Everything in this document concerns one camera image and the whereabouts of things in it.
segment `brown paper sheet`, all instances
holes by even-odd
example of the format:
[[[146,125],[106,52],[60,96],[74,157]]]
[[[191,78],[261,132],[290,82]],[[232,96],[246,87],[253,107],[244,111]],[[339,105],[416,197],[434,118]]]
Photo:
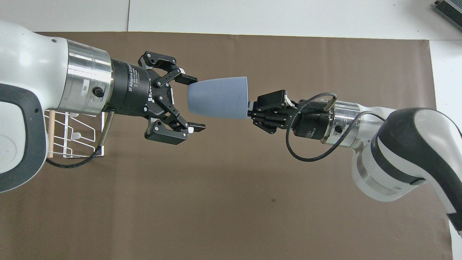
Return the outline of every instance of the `brown paper sheet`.
[[[200,80],[247,76],[249,99],[286,89],[294,100],[395,109],[435,107],[428,41],[179,33],[48,33],[136,63],[174,56]],[[4,259],[451,259],[447,218],[423,185],[392,203],[355,186],[349,149],[313,163],[291,157],[284,132],[188,112],[205,123],[177,146],[145,140],[143,118],[117,115],[106,155],[81,168],[46,164],[0,194]],[[292,138],[305,156],[328,149]]]

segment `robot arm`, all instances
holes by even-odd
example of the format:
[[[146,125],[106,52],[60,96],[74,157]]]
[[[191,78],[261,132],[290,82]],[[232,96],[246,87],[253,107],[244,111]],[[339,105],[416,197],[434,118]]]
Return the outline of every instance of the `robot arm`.
[[[144,117],[145,138],[171,144],[205,128],[187,122],[174,107],[169,82],[189,85],[197,79],[173,57],[145,52],[134,65],[104,50],[1,20],[0,36],[0,192],[25,183],[42,167],[48,151],[47,109]]]
[[[361,115],[369,112],[375,115]],[[364,107],[335,99],[295,102],[281,90],[250,102],[248,116],[269,134],[290,128],[296,136],[333,148],[352,148],[353,179],[373,199],[393,201],[428,181],[462,235],[462,138],[444,114],[426,108]],[[289,144],[288,148],[299,160],[324,157],[305,160]]]

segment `black cable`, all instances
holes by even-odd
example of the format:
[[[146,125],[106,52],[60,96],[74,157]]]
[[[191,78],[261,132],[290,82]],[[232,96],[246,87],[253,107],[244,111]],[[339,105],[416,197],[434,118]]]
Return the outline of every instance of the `black cable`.
[[[317,161],[317,160],[320,160],[324,157],[326,157],[327,155],[329,155],[330,153],[332,153],[341,143],[342,141],[347,137],[348,133],[351,131],[352,129],[352,126],[354,126],[356,124],[356,122],[359,120],[359,118],[363,115],[366,115],[366,114],[369,114],[369,115],[373,115],[373,116],[376,116],[378,117],[379,119],[381,119],[382,121],[385,121],[385,119],[379,115],[377,115],[376,113],[374,112],[371,112],[371,111],[362,111],[360,112],[358,115],[356,115],[356,117],[353,119],[352,123],[350,124],[350,126],[348,127],[348,129],[342,134],[342,136],[339,138],[339,140],[329,149],[327,150],[325,153],[323,153],[322,155],[319,155],[319,156],[316,156],[316,157],[313,157],[313,158],[304,158],[304,157],[301,157],[299,155],[297,155],[293,150],[292,150],[292,147],[290,146],[290,143],[289,143],[289,134],[290,134],[290,130],[292,128],[292,125],[293,125],[293,122],[295,121],[295,117],[296,115],[298,114],[298,112],[300,112],[305,106],[307,106],[310,102],[320,98],[320,97],[323,97],[323,96],[332,96],[334,97],[335,99],[337,99],[337,96],[334,94],[334,93],[322,93],[322,94],[319,94],[319,95],[316,95],[310,99],[307,99],[305,100],[304,102],[302,102],[300,104],[300,106],[297,108],[297,110],[294,112],[291,120],[289,121],[289,124],[287,126],[287,131],[286,131],[286,146],[287,146],[287,149],[289,150],[289,152],[292,154],[293,157],[295,157],[297,160],[300,160],[300,161]]]
[[[60,163],[54,162],[54,161],[52,161],[52,160],[50,160],[48,158],[46,159],[46,162],[53,165],[53,166],[56,166],[56,167],[59,167],[59,168],[64,168],[64,169],[76,168],[76,167],[82,166],[82,165],[88,163],[89,161],[93,160],[94,158],[96,158],[96,156],[98,156],[98,153],[99,153],[100,150],[101,150],[101,146],[100,145],[96,146],[95,151],[90,155],[90,157],[86,158],[85,160],[83,160],[81,162],[74,163],[74,164],[60,164]]]

